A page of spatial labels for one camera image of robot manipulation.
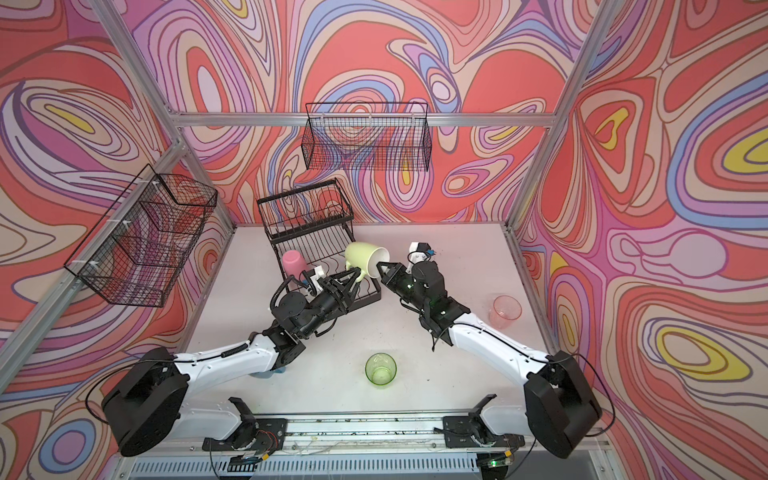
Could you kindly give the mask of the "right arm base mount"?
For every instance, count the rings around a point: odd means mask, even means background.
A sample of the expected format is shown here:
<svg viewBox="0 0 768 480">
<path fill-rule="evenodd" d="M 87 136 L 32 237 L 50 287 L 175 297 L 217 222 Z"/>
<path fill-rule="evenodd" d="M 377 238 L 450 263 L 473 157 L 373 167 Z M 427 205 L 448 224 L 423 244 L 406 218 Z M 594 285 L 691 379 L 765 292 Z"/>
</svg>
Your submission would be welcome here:
<svg viewBox="0 0 768 480">
<path fill-rule="evenodd" d="M 467 414 L 459 416 L 444 416 L 442 426 L 434 427 L 433 432 L 443 436 L 448 448 L 501 448 L 512 452 L 525 445 L 522 435 L 505 433 L 495 434 L 481 418 L 483 408 L 497 397 L 488 394 L 479 401 Z"/>
</svg>

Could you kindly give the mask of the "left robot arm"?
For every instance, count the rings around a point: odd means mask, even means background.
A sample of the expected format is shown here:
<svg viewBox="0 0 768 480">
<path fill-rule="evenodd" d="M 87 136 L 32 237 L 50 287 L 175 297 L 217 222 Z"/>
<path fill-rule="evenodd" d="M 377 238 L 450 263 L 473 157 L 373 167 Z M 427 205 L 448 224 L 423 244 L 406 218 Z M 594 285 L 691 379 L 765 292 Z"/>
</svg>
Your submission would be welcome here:
<svg viewBox="0 0 768 480">
<path fill-rule="evenodd" d="M 271 373 L 292 363 L 311 336 L 327 333 L 350 312 L 360 268 L 321 277 L 317 295 L 278 289 L 274 320 L 239 343 L 198 353 L 172 354 L 157 347 L 144 354 L 101 402 L 119 452 L 134 457 L 165 440 L 201 439 L 210 450 L 246 450 L 261 433 L 245 401 L 198 402 L 196 396 L 240 377 Z"/>
</svg>

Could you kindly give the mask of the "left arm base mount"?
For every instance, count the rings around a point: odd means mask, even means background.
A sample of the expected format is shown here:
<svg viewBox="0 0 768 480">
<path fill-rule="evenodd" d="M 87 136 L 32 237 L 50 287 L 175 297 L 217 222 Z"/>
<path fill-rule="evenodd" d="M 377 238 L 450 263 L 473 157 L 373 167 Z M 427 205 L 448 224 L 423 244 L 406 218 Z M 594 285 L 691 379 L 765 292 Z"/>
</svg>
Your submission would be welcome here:
<svg viewBox="0 0 768 480">
<path fill-rule="evenodd" d="M 272 454 L 281 450 L 288 426 L 286 418 L 257 418 L 240 397 L 230 397 L 229 406 L 236 409 L 235 429 L 221 439 L 205 437 L 202 450 L 206 452 L 234 452 L 254 450 L 257 454 Z"/>
</svg>

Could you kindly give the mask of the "pink plastic cup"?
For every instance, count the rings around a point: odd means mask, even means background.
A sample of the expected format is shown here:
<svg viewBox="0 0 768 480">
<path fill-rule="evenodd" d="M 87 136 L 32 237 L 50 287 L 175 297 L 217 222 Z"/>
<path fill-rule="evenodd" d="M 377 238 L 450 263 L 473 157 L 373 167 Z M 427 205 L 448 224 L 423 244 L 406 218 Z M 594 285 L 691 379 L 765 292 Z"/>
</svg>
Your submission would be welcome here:
<svg viewBox="0 0 768 480">
<path fill-rule="evenodd" d="M 298 250 L 287 250 L 281 256 L 281 266 L 286 276 L 292 276 L 296 280 L 302 280 L 302 274 L 308 269 L 303 254 Z"/>
</svg>

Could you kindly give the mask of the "cream mug green handle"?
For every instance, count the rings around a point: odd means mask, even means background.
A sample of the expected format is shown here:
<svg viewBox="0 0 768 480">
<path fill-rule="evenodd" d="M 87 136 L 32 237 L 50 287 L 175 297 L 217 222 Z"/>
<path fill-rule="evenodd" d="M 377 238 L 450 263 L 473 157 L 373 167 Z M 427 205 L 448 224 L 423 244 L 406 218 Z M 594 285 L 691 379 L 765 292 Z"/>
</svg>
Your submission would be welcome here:
<svg viewBox="0 0 768 480">
<path fill-rule="evenodd" d="M 360 283 L 366 277 L 380 279 L 378 264 L 390 261 L 390 253 L 386 248 L 359 241 L 347 245 L 344 257 L 347 269 L 359 269 L 356 283 Z"/>
</svg>

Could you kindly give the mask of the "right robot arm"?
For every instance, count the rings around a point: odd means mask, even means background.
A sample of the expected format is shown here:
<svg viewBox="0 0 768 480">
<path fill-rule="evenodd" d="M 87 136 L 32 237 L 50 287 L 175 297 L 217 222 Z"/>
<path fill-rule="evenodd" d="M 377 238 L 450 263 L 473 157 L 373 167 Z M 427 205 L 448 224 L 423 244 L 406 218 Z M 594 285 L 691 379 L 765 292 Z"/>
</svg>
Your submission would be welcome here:
<svg viewBox="0 0 768 480">
<path fill-rule="evenodd" d="M 418 315 L 435 343 L 469 352 L 521 386 L 528 427 L 550 454 L 569 457 L 601 419 L 603 410 L 572 354 L 536 350 L 483 322 L 448 295 L 435 262 L 379 262 L 376 268 L 381 283 Z"/>
</svg>

